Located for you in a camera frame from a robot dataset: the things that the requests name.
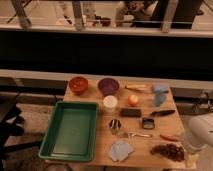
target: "dark bowl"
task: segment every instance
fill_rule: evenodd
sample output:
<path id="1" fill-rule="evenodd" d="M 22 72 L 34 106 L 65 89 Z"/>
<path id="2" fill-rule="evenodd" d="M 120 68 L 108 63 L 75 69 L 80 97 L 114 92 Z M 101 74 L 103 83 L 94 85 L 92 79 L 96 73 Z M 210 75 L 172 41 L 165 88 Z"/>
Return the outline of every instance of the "dark bowl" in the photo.
<path id="1" fill-rule="evenodd" d="M 100 22 L 101 22 L 102 26 L 107 27 L 107 26 L 110 25 L 111 19 L 107 18 L 107 17 L 104 17 L 104 18 L 101 18 Z"/>
<path id="2" fill-rule="evenodd" d="M 119 87 L 118 81 L 113 78 L 104 78 L 98 82 L 98 89 L 103 96 L 114 95 Z"/>
<path id="3" fill-rule="evenodd" d="M 69 81 L 70 90 L 80 95 L 88 89 L 88 80 L 84 77 L 74 77 Z"/>

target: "orange bowl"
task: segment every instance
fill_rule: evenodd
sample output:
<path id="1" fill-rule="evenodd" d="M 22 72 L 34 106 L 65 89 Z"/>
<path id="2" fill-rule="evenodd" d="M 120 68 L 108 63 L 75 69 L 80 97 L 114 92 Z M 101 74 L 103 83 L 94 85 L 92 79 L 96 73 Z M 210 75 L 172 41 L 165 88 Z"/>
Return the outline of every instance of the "orange bowl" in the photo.
<path id="1" fill-rule="evenodd" d="M 84 77 L 74 77 L 69 81 L 70 90 L 80 95 L 88 89 L 88 80 Z"/>

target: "white cup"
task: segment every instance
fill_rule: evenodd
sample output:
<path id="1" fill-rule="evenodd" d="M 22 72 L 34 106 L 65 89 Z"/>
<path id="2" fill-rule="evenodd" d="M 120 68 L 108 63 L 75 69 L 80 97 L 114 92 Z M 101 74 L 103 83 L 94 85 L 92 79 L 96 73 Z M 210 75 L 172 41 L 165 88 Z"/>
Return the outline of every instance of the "white cup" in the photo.
<path id="1" fill-rule="evenodd" d="M 115 96 L 106 96 L 103 100 L 106 112 L 114 113 L 116 106 L 118 105 L 118 100 Z"/>

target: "small container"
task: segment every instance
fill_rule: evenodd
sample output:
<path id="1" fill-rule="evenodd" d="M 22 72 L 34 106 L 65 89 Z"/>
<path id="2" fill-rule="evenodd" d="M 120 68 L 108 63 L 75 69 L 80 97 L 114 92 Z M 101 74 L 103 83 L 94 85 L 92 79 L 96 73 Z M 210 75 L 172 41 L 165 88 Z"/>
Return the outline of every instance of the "small container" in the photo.
<path id="1" fill-rule="evenodd" d="M 116 135 L 121 128 L 121 122 L 118 119 L 112 119 L 109 123 L 110 131 L 113 135 Z"/>
<path id="2" fill-rule="evenodd" d="M 118 100 L 115 96 L 106 96 L 103 100 L 106 112 L 114 113 L 116 106 L 118 105 Z"/>
<path id="3" fill-rule="evenodd" d="M 153 118 L 142 118 L 142 128 L 143 129 L 154 129 L 155 121 Z"/>

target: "wooden table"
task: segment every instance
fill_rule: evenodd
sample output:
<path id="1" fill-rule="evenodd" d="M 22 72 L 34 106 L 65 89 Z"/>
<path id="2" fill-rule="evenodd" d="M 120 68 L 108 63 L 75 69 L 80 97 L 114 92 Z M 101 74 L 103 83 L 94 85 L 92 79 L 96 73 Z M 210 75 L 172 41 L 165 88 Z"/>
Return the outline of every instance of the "wooden table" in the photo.
<path id="1" fill-rule="evenodd" d="M 148 168 L 186 168 L 184 162 L 174 162 L 160 155 L 151 155 L 150 150 L 153 146 L 170 143 L 168 141 L 162 140 L 159 134 L 180 134 L 184 131 L 182 121 L 179 117 L 174 99 L 169 90 L 167 93 L 167 100 L 160 107 L 155 107 L 153 104 L 154 94 L 152 93 L 152 84 L 147 82 L 132 82 L 119 80 L 120 89 L 115 94 L 118 98 L 118 107 L 116 109 L 116 114 L 108 114 L 103 109 L 103 96 L 97 88 L 98 80 L 89 80 L 89 88 L 87 92 L 80 96 L 73 94 L 67 87 L 66 94 L 64 96 L 64 101 L 90 101 L 97 102 L 100 107 L 100 113 L 98 116 L 98 125 L 96 132 L 96 146 L 94 159 L 91 162 L 85 163 L 87 165 L 104 165 L 104 166 L 124 166 L 124 167 L 148 167 Z M 146 84 L 147 90 L 143 92 L 137 92 L 125 89 L 126 84 Z M 169 116 L 156 117 L 155 118 L 155 129 L 144 130 L 140 126 L 140 121 L 138 118 L 127 118 L 119 116 L 120 109 L 122 107 L 128 107 L 127 98 L 130 94 L 135 94 L 139 96 L 139 104 L 136 108 L 140 108 L 142 111 L 142 116 L 148 116 L 151 112 L 155 110 L 164 109 L 175 109 L 176 112 Z M 140 133 L 151 133 L 153 138 L 143 138 L 134 137 L 133 139 L 121 138 L 131 144 L 134 148 L 134 152 L 122 162 L 113 162 L 108 157 L 108 151 L 112 143 L 119 138 L 116 135 L 112 135 L 109 130 L 109 122 L 111 119 L 117 118 L 121 121 L 122 127 L 120 131 L 136 131 Z"/>

